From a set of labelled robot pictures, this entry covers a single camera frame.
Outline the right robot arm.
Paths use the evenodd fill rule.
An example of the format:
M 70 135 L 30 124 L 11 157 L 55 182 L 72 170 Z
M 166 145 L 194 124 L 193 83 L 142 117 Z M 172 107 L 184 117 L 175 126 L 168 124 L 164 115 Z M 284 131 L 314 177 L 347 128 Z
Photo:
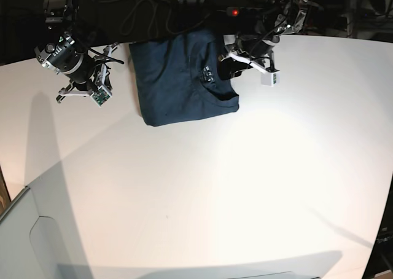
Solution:
M 36 60 L 55 74 L 69 79 L 59 90 L 57 103 L 67 97 L 90 98 L 101 107 L 112 98 L 108 63 L 124 64 L 113 57 L 119 43 L 115 42 L 99 52 L 91 48 L 77 27 L 78 0 L 45 0 L 45 23 L 48 29 L 59 29 L 59 37 L 43 47 L 34 49 Z

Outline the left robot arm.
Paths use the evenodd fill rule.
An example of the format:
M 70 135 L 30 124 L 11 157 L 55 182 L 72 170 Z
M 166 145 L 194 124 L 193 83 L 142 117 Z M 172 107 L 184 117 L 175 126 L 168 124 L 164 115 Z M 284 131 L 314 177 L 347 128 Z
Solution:
M 236 20 L 235 32 L 224 35 L 225 52 L 219 56 L 217 71 L 229 80 L 254 69 L 261 84 L 279 83 L 274 47 L 282 35 L 297 34 L 303 29 L 310 0 L 255 0 L 255 7 L 228 7 L 226 14 Z

